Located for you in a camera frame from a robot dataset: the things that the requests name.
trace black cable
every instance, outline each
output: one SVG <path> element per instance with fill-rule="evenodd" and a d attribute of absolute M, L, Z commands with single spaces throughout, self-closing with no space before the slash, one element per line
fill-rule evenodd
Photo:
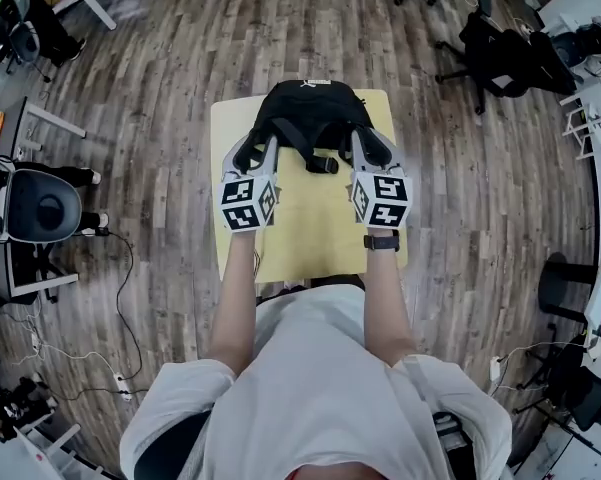
<path fill-rule="evenodd" d="M 58 397 L 60 400 L 64 400 L 65 402 L 75 402 L 76 400 L 78 400 L 78 398 L 80 398 L 82 395 L 84 395 L 85 393 L 89 392 L 89 391 L 106 391 L 107 393 L 111 393 L 113 395 L 135 395 L 136 393 L 145 393 L 147 391 L 149 391 L 148 389 L 136 389 L 135 391 L 116 391 L 113 389 L 107 389 L 107 388 L 84 388 L 81 391 L 78 391 L 78 394 L 74 397 L 66 397 L 63 396 L 59 393 L 56 393 L 53 389 L 49 388 L 47 386 L 47 388 L 49 389 L 49 392 L 55 396 Z"/>
<path fill-rule="evenodd" d="M 33 67 L 36 68 L 36 71 L 38 73 L 40 73 L 40 76 L 42 77 L 42 80 L 44 81 L 45 84 L 50 84 L 51 82 L 53 82 L 53 79 L 50 76 L 45 75 L 42 71 L 40 71 L 40 68 L 35 63 L 35 61 L 32 62 L 31 64 L 33 64 Z"/>
<path fill-rule="evenodd" d="M 118 316 L 120 317 L 120 320 L 122 320 L 122 323 L 129 331 L 129 334 L 131 334 L 131 338 L 133 338 L 133 344 L 135 345 L 136 350 L 138 351 L 138 360 L 140 363 L 138 365 L 138 369 L 133 374 L 129 375 L 128 377 L 124 377 L 124 378 L 118 379 L 118 380 L 131 380 L 136 375 L 138 375 L 140 373 L 140 371 L 142 370 L 142 351 L 140 350 L 140 345 L 138 345 L 138 340 L 136 339 L 136 335 L 133 333 L 133 331 L 131 330 L 131 326 L 127 323 L 127 319 L 124 317 L 124 315 L 120 311 L 120 293 L 122 292 L 122 289 L 126 286 L 127 281 L 129 281 L 129 276 L 131 275 L 131 271 L 133 270 L 133 263 L 134 263 L 133 248 L 131 247 L 131 244 L 129 243 L 129 241 L 126 238 L 124 238 L 123 236 L 120 236 L 117 233 L 113 233 L 112 231 L 109 231 L 109 234 L 122 240 L 127 245 L 127 248 L 129 249 L 129 255 L 131 257 L 131 265 L 129 265 L 129 270 L 127 270 L 127 275 L 125 276 L 124 281 L 120 285 L 120 288 L 118 288 L 118 293 L 116 293 L 116 311 L 118 312 Z"/>

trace black smartwatch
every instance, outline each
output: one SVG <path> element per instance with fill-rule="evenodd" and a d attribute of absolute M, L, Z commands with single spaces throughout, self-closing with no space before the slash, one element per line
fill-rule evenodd
<path fill-rule="evenodd" d="M 393 236 L 364 235 L 364 246 L 375 251 L 376 249 L 400 250 L 400 234 L 397 229 L 393 230 Z"/>

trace black backpack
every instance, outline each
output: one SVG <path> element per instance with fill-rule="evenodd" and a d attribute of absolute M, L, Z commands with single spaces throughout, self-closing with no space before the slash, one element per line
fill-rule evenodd
<path fill-rule="evenodd" d="M 235 166 L 246 172 L 251 160 L 259 161 L 255 146 L 265 144 L 272 134 L 278 144 L 298 150 L 312 173 L 336 174 L 338 162 L 314 155 L 314 148 L 332 149 L 348 163 L 351 132 L 363 139 L 367 160 L 384 165 L 390 154 L 371 132 L 373 124 L 351 87 L 330 80 L 287 80 L 277 84 L 262 102 L 249 139 L 234 158 Z"/>

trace person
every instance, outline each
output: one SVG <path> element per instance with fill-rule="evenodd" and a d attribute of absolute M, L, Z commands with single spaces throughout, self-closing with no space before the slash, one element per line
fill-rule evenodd
<path fill-rule="evenodd" d="M 52 174 L 66 181 L 74 188 L 86 187 L 88 185 L 99 185 L 102 175 L 87 167 L 48 167 L 37 162 L 14 162 L 16 171 L 20 169 L 29 169 L 33 171 Z M 38 218 L 44 220 L 45 215 L 38 214 Z M 55 221 L 53 215 L 49 215 L 50 221 Z M 76 233 L 82 233 L 86 236 L 93 236 L 97 229 L 106 228 L 109 225 L 109 215 L 107 213 L 82 212 L 80 224 Z"/>
<path fill-rule="evenodd" d="M 206 358 L 165 364 L 124 432 L 129 480 L 500 477 L 509 415 L 418 352 L 394 250 L 367 251 L 365 291 L 326 284 L 258 307 L 254 250 L 254 232 L 232 235 Z M 441 416 L 463 436 L 460 466 Z"/>
<path fill-rule="evenodd" d="M 77 41 L 70 36 L 47 2 L 28 1 L 26 20 L 31 22 L 38 34 L 40 55 L 50 59 L 58 67 L 67 60 L 77 59 L 86 45 L 86 40 Z"/>
<path fill-rule="evenodd" d="M 58 402 L 37 373 L 33 379 L 20 377 L 13 391 L 0 387 L 0 442 L 16 437 L 15 429 L 34 423 L 51 414 Z"/>

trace black shoe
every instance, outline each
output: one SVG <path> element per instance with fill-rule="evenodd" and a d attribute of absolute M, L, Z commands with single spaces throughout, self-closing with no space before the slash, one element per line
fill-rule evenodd
<path fill-rule="evenodd" d="M 76 60 L 78 57 L 80 57 L 80 54 L 82 53 L 82 50 L 84 50 L 84 47 L 87 44 L 87 40 L 86 39 L 80 39 L 80 41 L 78 41 L 78 53 L 76 53 L 73 57 L 70 57 L 69 60 Z"/>

